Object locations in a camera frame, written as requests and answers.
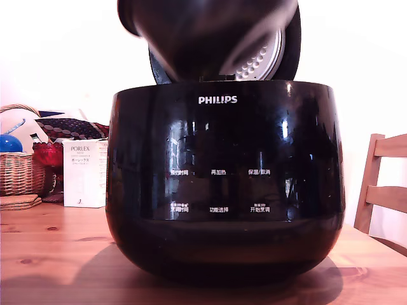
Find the coaster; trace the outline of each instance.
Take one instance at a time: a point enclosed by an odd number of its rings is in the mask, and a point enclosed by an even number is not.
[[[0,197],[0,211],[27,210],[42,203],[38,195]]]

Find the red glass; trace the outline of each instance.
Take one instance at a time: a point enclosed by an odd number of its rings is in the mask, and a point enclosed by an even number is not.
[[[61,143],[34,143],[34,158],[44,166],[49,166],[56,175],[56,184],[43,202],[63,202],[64,200],[64,147]]]

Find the red bowl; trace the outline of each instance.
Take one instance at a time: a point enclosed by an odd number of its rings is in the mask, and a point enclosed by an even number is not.
[[[34,143],[34,158],[45,166],[64,166],[64,147],[61,143]]]

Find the basket handle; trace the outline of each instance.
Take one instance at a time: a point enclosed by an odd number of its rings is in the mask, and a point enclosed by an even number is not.
[[[4,111],[7,111],[7,110],[12,110],[12,109],[25,109],[25,110],[35,113],[39,118],[41,117],[41,115],[37,109],[32,108],[27,105],[23,105],[23,104],[11,104],[11,105],[7,105],[7,106],[2,106],[0,108],[0,113],[3,113]]]

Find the white box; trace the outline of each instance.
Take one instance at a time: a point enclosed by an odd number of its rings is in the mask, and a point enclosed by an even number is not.
[[[107,139],[64,140],[64,206],[106,205]]]

